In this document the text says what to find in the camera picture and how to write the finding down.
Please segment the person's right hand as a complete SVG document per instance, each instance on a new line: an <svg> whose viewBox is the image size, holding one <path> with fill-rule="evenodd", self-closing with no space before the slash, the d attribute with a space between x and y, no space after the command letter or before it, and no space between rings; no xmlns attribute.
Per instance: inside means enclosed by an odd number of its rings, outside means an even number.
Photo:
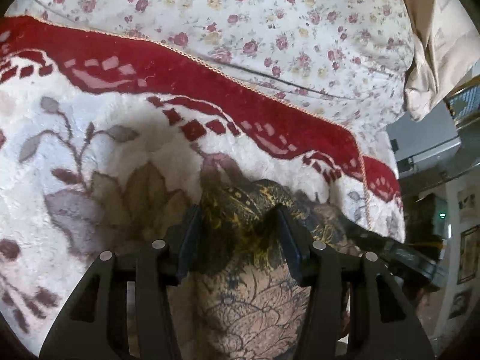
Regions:
<svg viewBox="0 0 480 360"><path fill-rule="evenodd" d="M420 316L421 312L430 304L431 292L427 291L426 289L421 289L416 298L413 301L414 310L417 316ZM348 290L346 293L346 307L345 311L343 311L343 319L341 325L341 331L338 336L338 341L346 343L347 337L350 334L351 330L351 303L352 303L352 295L351 290Z"/></svg>

